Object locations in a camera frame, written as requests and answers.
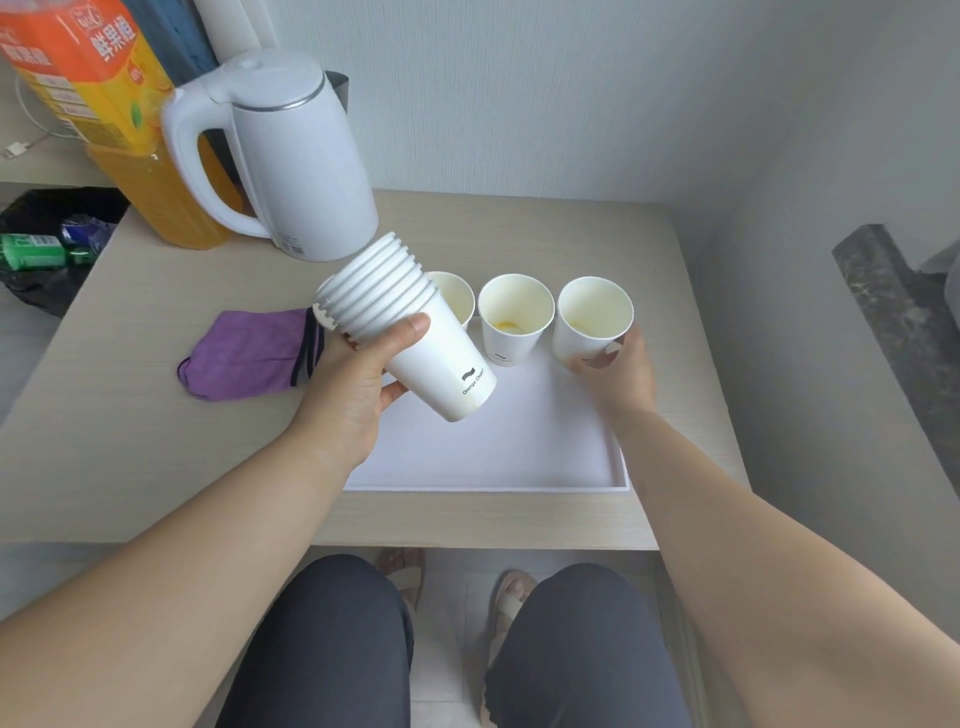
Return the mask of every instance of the leg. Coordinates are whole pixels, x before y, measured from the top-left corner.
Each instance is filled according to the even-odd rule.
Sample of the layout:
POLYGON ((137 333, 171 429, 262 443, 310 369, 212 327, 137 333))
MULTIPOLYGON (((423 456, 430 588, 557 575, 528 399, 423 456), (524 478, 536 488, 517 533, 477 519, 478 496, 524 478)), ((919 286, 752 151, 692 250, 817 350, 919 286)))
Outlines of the leg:
POLYGON ((690 728, 656 619, 639 592, 595 564, 530 594, 487 672, 498 728, 690 728))
POLYGON ((217 728, 410 726, 413 626, 355 556, 315 561, 257 627, 217 728))

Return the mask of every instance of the white wall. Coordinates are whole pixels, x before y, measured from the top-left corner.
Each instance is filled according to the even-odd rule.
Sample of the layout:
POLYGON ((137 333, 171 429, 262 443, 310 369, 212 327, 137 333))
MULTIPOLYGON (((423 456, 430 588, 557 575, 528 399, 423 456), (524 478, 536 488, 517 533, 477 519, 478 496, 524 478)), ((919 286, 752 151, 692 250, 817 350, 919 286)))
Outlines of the white wall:
POLYGON ((901 0, 265 0, 374 185, 674 207, 688 258, 901 0))
POLYGON ((892 15, 693 268, 755 489, 960 639, 960 499, 831 256, 960 237, 960 3, 892 15))

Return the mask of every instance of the white paper cup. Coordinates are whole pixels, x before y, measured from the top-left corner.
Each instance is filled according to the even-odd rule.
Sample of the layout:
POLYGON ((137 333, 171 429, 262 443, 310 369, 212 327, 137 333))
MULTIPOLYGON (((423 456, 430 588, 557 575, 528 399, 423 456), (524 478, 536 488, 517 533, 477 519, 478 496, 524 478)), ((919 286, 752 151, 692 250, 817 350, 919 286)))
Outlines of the white paper cup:
POLYGON ((449 422, 476 411, 496 376, 414 257, 393 233, 385 235, 317 290, 315 314, 360 344, 397 321, 424 311, 430 329, 387 363, 403 382, 449 422))
POLYGON ((340 317, 338 323, 343 328, 357 330, 395 301, 399 301, 408 293, 416 296, 417 293, 430 285, 430 281, 423 277, 420 266, 416 266, 399 279, 390 276, 390 280, 375 286, 375 290, 362 296, 356 301, 350 313, 340 317))
POLYGON ((426 305, 437 292, 437 286, 429 280, 423 282, 423 286, 411 286, 395 302, 389 303, 385 307, 378 308, 375 312, 364 315, 356 324, 350 327, 354 331, 352 337, 361 343, 366 343, 376 337, 380 331, 386 330, 391 322, 399 321, 404 316, 411 316, 426 305))
POLYGON ((387 364, 387 372, 410 388, 448 422, 479 409, 496 387, 496 376, 444 297, 437 291, 421 309, 430 329, 387 364))
POLYGON ((489 281, 477 298, 487 357, 501 367, 523 361, 553 321, 553 294, 540 281, 508 273, 489 281))
POLYGON ((572 356, 592 359, 625 334, 633 322, 634 304, 612 280, 595 276, 574 279, 557 298, 553 353, 561 361, 572 356))
MULTIPOLYGON (((396 241, 396 234, 394 232, 388 232, 383 237, 378 240, 374 240, 370 245, 368 245, 364 250, 362 250, 357 257, 351 260, 347 265, 345 265, 336 276, 335 281, 333 281, 325 290, 327 296, 335 297, 339 294, 339 289, 349 283, 351 286, 359 282, 363 277, 373 268, 382 263, 387 257, 396 254, 396 249, 399 247, 399 244, 393 245, 396 241)), ((330 282, 330 279, 327 279, 321 285, 321 288, 326 286, 330 282)), ((317 301, 320 305, 324 305, 324 302, 317 301)))
POLYGON ((446 271, 430 271, 426 276, 437 284, 453 315, 457 317, 463 328, 467 328, 467 324, 473 318, 473 311, 476 310, 476 298, 473 296, 470 284, 460 276, 454 276, 446 271))

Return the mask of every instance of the purple towel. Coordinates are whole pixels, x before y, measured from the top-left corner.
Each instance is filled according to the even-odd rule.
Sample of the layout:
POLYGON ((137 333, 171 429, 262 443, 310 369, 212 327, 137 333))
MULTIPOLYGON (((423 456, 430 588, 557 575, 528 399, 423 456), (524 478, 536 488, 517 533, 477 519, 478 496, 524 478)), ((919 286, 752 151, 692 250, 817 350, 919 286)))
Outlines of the purple towel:
POLYGON ((297 386, 324 348, 313 313, 224 311, 177 368, 186 390, 201 400, 243 400, 297 386))

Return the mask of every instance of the kettle lid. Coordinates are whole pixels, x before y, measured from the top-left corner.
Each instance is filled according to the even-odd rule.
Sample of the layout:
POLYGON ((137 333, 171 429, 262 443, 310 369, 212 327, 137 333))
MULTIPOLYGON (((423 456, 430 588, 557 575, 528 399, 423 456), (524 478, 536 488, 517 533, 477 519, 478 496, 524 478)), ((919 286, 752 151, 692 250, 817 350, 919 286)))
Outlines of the kettle lid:
POLYGON ((218 104, 241 109, 280 110, 317 94, 326 81, 320 64, 286 48, 257 48, 224 63, 203 77, 218 104))

